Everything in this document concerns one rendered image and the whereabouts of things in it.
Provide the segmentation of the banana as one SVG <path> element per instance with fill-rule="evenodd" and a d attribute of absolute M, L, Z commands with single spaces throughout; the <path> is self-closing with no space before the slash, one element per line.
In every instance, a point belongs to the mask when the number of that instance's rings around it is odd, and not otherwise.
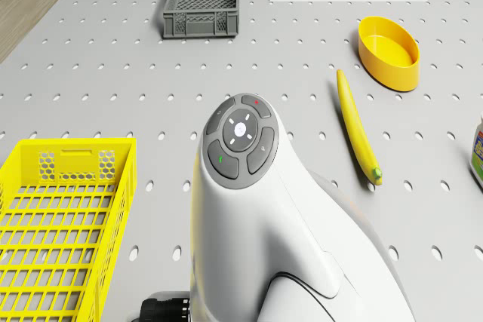
<path fill-rule="evenodd" d="M 346 131 L 358 164 L 369 181 L 375 186 L 380 186 L 383 181 L 382 170 L 362 126 L 349 83 L 342 69 L 337 70 L 337 92 Z"/>

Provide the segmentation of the yellow bowl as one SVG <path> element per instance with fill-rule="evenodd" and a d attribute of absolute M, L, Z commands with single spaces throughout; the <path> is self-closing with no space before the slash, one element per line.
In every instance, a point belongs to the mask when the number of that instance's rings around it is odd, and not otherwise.
<path fill-rule="evenodd" d="M 358 55 L 382 85 L 401 92 L 420 80 L 420 49 L 413 36 L 385 17 L 365 17 L 358 25 Z"/>

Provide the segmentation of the yellow basket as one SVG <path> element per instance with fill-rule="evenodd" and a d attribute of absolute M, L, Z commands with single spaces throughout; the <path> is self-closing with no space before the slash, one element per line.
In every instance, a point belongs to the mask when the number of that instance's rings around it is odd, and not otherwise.
<path fill-rule="evenodd" d="M 19 141 L 0 167 L 0 322 L 100 322 L 136 186 L 133 139 Z"/>

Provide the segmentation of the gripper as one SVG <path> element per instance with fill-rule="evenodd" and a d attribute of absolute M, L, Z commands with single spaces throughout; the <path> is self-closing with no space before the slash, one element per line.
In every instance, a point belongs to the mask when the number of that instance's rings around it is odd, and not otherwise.
<path fill-rule="evenodd" d="M 139 322 L 191 322 L 188 291 L 164 291 L 145 299 Z"/>

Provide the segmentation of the small white bottle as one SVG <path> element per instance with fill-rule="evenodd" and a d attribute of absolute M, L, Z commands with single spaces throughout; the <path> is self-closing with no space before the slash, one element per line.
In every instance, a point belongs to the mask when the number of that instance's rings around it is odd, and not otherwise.
<path fill-rule="evenodd" d="M 475 130 L 474 140 L 472 141 L 469 166 L 472 175 L 483 190 L 483 112 L 481 113 L 481 121 Z"/>

